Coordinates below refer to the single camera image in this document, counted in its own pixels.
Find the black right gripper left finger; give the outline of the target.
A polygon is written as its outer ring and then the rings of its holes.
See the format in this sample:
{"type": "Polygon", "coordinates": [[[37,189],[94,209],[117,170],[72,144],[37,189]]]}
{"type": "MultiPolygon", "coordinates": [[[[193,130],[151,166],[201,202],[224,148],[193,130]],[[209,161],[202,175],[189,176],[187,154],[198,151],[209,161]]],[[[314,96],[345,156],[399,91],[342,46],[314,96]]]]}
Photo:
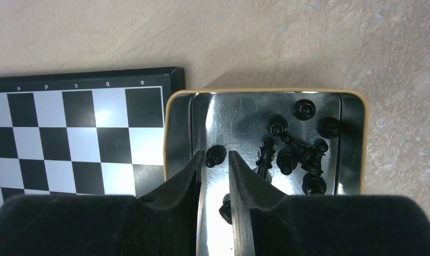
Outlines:
{"type": "Polygon", "coordinates": [[[134,196],[11,197],[0,208],[0,255],[195,255],[205,153],[134,196]]]}

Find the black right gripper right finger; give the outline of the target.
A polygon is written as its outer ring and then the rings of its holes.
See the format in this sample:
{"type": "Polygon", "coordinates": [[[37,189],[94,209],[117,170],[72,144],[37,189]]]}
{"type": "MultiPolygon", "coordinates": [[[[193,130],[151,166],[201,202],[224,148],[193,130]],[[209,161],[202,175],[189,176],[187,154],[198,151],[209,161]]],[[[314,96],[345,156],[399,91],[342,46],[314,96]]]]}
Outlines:
{"type": "Polygon", "coordinates": [[[290,196],[228,158],[235,255],[430,255],[430,221],[410,198],[290,196]]]}

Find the black chess king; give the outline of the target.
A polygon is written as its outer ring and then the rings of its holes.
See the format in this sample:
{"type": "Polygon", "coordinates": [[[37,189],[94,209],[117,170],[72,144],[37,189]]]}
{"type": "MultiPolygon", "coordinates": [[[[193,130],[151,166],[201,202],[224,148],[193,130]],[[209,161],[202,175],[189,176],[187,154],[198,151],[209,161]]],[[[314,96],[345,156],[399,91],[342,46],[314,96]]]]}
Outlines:
{"type": "Polygon", "coordinates": [[[257,174],[263,179],[267,179],[268,170],[272,168],[272,160],[274,150],[274,140],[271,137],[266,137],[262,145],[259,147],[259,157],[256,161],[257,174]]]}

